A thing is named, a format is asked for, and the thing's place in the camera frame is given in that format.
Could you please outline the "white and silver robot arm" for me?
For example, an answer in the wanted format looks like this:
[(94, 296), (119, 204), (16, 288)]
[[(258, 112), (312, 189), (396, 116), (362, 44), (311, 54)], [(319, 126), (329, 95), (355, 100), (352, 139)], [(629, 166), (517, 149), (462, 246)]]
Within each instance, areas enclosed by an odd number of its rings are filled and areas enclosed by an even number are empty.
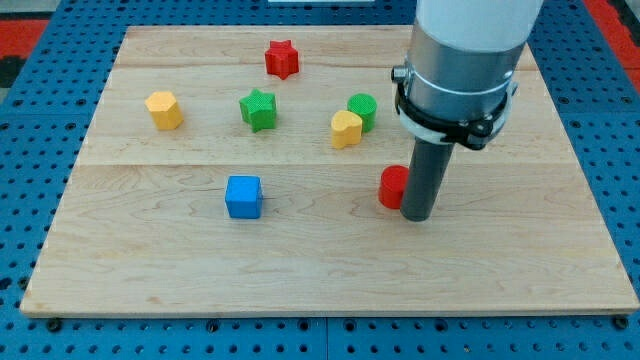
[(419, 0), (409, 48), (391, 70), (395, 110), (415, 145), (400, 205), (429, 218), (455, 146), (486, 147), (504, 127), (513, 74), (542, 0)]

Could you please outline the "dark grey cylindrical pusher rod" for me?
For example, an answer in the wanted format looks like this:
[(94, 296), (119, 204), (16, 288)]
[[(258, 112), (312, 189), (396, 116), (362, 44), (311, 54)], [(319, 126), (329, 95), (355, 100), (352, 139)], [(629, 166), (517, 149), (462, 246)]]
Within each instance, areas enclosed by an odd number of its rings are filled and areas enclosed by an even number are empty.
[(400, 207), (407, 220), (422, 222), (430, 217), (453, 149), (453, 144), (415, 140)]

